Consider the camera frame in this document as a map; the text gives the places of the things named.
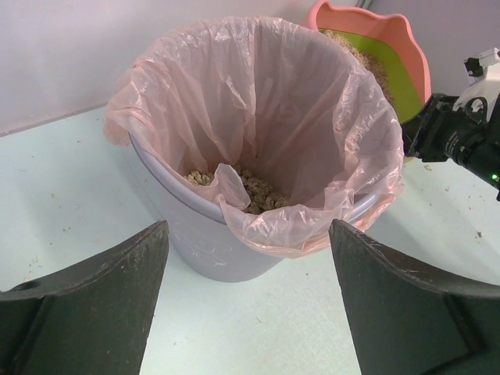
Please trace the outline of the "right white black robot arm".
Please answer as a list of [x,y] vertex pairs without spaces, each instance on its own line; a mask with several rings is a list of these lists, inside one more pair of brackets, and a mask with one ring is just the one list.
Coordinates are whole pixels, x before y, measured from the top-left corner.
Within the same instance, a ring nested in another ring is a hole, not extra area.
[[406,157],[425,163],[448,159],[499,189],[499,99],[469,99],[453,109],[457,97],[433,94],[401,124]]

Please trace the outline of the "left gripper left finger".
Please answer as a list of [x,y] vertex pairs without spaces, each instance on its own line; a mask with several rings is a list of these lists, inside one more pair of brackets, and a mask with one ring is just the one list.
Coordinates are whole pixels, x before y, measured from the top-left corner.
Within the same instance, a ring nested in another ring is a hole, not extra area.
[[169,255],[159,221],[1,293],[3,374],[138,374]]

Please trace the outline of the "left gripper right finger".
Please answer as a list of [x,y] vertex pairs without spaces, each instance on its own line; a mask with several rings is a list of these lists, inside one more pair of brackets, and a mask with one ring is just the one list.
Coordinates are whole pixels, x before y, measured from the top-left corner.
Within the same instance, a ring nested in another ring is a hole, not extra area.
[[330,245],[363,374],[497,374],[499,287],[439,269],[343,220]]

